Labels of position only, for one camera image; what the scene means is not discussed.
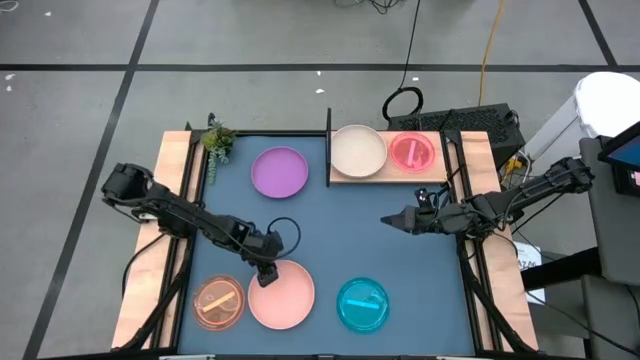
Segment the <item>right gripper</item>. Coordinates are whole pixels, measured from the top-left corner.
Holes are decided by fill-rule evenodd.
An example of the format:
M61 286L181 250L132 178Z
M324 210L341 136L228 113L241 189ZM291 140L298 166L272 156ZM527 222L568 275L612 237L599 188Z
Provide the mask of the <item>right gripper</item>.
M406 206L398 214L380 218L383 224L413 235L424 233L457 234L469 226L466 206L449 204L439 210L426 207Z

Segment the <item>salmon pink plate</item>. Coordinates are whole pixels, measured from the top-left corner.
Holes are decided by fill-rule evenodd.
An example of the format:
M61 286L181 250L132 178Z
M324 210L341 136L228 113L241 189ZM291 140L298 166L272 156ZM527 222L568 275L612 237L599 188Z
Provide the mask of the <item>salmon pink plate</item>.
M248 305L254 318L267 328L286 330L304 321L313 308L315 285L309 272L291 260L276 262L278 278L261 287L254 275L248 287Z

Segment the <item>orange transparent plate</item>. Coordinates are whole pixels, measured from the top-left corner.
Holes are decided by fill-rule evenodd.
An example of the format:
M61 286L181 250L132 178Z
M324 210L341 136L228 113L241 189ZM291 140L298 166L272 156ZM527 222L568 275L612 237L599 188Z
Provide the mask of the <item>orange transparent plate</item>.
M245 292L232 276L215 275L204 281L192 297L195 321L208 331L226 330L240 319Z

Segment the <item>pink transparent plate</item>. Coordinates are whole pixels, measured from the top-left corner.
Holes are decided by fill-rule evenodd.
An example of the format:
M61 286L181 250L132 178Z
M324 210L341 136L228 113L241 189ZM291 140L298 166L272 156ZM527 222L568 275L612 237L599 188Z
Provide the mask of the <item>pink transparent plate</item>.
M421 133L403 132L391 142L392 162L405 172L419 173L429 169L435 158L433 143Z

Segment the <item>purple plate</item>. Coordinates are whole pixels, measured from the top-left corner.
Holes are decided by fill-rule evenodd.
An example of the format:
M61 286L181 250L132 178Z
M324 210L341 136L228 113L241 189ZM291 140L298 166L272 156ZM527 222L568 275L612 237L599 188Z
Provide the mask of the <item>purple plate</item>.
M277 146L263 151L251 167L251 181L262 195L284 199L297 194L306 184L309 167L296 149Z

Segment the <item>cream plate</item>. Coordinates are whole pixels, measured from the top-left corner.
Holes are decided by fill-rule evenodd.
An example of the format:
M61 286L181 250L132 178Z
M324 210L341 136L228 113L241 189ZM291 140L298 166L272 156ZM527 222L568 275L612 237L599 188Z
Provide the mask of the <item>cream plate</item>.
M331 137L331 165L351 178L374 175L385 165L387 146L382 136L364 125L348 125Z

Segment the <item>blue transparent plate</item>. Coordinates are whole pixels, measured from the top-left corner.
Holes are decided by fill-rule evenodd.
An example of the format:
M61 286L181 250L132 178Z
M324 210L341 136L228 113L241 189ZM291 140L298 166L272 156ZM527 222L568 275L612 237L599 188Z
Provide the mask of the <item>blue transparent plate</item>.
M341 323L356 333L373 333L382 328L390 310L387 292L371 278L347 281L336 298L336 311Z

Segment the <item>artificial succulent plant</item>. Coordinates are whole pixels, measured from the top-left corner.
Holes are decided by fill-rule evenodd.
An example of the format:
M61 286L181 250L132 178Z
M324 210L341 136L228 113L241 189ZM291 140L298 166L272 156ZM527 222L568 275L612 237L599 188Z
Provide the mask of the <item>artificial succulent plant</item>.
M202 134L200 142L208 153L207 176L208 182L216 181L217 165L227 164L237 132L229 129L218 121L214 113L207 117L207 131Z

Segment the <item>black computer case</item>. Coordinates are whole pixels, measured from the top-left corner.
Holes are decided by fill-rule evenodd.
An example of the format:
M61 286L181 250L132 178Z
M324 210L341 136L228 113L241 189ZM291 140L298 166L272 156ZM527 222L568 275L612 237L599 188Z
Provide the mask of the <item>black computer case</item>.
M486 132L497 169L525 145L520 131L519 116L507 103L392 117L388 121L388 129Z

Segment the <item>wooden table side board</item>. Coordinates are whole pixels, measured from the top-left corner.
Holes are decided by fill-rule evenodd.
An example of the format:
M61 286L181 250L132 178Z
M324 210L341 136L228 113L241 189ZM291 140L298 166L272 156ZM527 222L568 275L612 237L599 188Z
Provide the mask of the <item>wooden table side board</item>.
M487 133L463 131L461 139L472 194L500 192ZM511 231L496 230L496 235L489 236L484 242L484 255L495 305L520 338L537 350L538 343Z
M202 162L203 150L191 145L190 131L167 131L164 133L154 178L175 194L195 197L199 169L190 170L192 164ZM150 221L140 226L135 250L140 253L132 263L126 282L117 325L111 346L123 346L129 341L151 314L165 287L177 275L183 263L187 241L158 239L158 226Z

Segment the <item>white paper sheet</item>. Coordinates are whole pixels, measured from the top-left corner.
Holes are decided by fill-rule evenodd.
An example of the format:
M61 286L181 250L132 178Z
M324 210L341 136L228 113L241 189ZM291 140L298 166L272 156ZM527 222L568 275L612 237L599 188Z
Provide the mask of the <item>white paper sheet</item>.
M542 264L542 254L540 248L529 244L515 242L519 270L524 271ZM543 289L527 290L527 301L532 304L542 305L545 300Z

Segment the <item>black beam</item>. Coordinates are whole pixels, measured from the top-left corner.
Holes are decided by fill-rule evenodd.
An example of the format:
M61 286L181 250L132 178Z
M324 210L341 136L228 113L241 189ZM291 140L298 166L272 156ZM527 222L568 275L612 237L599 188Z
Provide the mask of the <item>black beam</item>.
M552 260L521 272L526 291L574 281L584 275L602 275L600 254L597 247Z

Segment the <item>grey cart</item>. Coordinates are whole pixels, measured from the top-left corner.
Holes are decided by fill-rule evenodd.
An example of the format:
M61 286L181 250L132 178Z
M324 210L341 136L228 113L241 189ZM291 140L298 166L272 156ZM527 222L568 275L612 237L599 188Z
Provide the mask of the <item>grey cart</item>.
M601 274L581 279L592 353L598 360L640 360L640 198L621 195L599 140L579 141L595 174L588 192Z

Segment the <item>tablet screen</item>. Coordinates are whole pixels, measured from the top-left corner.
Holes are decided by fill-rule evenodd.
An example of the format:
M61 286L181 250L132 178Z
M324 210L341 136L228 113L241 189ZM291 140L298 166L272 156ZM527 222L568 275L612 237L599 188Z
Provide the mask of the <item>tablet screen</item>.
M598 160L611 166L616 191L640 198L640 121L614 138L600 140Z

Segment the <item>white bin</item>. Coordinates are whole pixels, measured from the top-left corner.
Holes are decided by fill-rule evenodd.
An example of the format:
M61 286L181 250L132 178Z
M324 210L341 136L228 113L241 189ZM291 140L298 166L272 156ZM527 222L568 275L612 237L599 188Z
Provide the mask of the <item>white bin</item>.
M582 78L571 96L527 141L524 153L535 163L579 154L579 141L615 137L640 121L640 81L617 72Z

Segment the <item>wooden shelf with black frame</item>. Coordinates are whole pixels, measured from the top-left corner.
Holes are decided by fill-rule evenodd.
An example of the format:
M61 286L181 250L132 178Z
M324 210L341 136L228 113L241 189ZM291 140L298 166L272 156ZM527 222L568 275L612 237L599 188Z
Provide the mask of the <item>wooden shelf with black frame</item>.
M338 183L406 183L406 184L443 184L447 181L448 173L445 166L446 146L441 141L439 132L429 131L377 131L386 142L388 154L385 165L377 173L366 178L351 178L338 172L331 165L331 137L337 131L332 129L330 123L326 124L326 167L327 184ZM435 158L429 169L424 172L405 172L397 167L391 159L390 145L392 140L403 132L418 132L425 135L434 145Z

